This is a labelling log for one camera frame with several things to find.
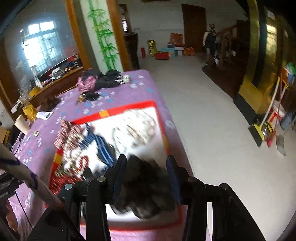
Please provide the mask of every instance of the floor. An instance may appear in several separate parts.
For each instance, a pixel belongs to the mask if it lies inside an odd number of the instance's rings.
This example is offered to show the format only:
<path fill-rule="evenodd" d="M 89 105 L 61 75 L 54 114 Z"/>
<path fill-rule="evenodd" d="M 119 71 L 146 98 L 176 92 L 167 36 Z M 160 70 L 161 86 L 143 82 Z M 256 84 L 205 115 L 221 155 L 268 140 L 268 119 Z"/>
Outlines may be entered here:
<path fill-rule="evenodd" d="M 147 57 L 140 62 L 163 95 L 195 177 L 212 185 L 228 183 L 266 241 L 276 241 L 296 209 L 296 133 L 285 135 L 286 157 L 275 143 L 258 148 L 247 121 L 202 72 L 203 64 L 201 56 Z"/>

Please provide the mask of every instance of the brown door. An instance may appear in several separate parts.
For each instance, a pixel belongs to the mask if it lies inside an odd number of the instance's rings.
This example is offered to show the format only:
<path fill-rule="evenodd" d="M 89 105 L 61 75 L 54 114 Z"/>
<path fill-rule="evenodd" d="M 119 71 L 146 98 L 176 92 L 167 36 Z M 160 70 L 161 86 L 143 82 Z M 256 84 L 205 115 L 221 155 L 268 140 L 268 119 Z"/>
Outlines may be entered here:
<path fill-rule="evenodd" d="M 205 8 L 182 4 L 182 12 L 185 45 L 193 47 L 195 52 L 201 52 L 203 35 L 207 30 Z"/>

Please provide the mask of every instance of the purple tablecloth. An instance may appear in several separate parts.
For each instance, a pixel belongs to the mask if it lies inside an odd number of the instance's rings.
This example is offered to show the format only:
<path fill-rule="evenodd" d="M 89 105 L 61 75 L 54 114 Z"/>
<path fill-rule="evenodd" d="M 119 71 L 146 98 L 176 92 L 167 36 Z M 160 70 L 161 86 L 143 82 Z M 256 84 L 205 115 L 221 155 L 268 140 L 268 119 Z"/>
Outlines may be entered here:
<path fill-rule="evenodd" d="M 98 91 L 101 97 L 94 102 L 86 101 L 85 103 L 75 105 L 79 95 L 77 88 L 61 94 L 58 97 L 60 103 L 53 110 L 53 115 L 47 121 L 42 119 L 35 120 L 31 126 L 30 132 L 21 141 L 15 156 L 48 184 L 53 158 L 57 150 L 54 141 L 60 129 L 60 121 L 62 119 L 73 121 L 85 115 L 91 115 L 95 112 L 107 110 L 112 107 L 145 100 L 154 100 L 163 121 L 171 154 L 175 156 L 180 166 L 187 168 L 188 172 L 192 174 L 190 164 L 172 117 L 149 72 L 146 70 L 137 70 L 124 74 L 130 75 L 130 83 L 115 88 L 101 89 Z M 37 137 L 33 135 L 35 131 L 39 131 Z M 18 143 L 15 144 L 13 153 L 16 151 L 17 147 Z M 17 189 L 17 194 L 29 216 L 30 222 L 32 225 L 35 225 L 45 210 L 44 203 L 38 197 L 35 197 L 25 184 L 22 184 L 20 188 Z M 16 197 L 13 196 L 9 200 L 18 219 L 19 233 L 23 239 L 26 239 L 31 232 L 28 221 Z M 175 226 L 173 228 L 142 232 L 125 233 L 112 231 L 111 237 L 112 240 L 180 241 L 182 234 L 183 226 Z"/>

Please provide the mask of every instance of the black baseboard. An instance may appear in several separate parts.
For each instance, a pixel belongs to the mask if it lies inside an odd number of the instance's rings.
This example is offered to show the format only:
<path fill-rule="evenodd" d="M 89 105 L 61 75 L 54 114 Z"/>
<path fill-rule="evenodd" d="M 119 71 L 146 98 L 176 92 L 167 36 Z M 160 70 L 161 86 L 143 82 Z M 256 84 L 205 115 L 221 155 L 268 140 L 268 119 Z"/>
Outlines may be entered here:
<path fill-rule="evenodd" d="M 257 115 L 255 111 L 239 93 L 237 93 L 233 102 L 250 125 L 257 123 Z"/>

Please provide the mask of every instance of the staircase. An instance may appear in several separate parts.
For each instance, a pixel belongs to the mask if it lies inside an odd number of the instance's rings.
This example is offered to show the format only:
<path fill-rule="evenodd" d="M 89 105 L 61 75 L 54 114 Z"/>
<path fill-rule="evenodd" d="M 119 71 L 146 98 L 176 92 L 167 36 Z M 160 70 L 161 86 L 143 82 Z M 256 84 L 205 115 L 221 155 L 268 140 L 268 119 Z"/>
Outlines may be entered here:
<path fill-rule="evenodd" d="M 249 57 L 250 22 L 238 20 L 216 35 L 220 37 L 221 56 L 219 64 L 209 61 L 210 65 L 202 68 L 203 72 L 231 98 L 235 98 L 246 73 Z"/>

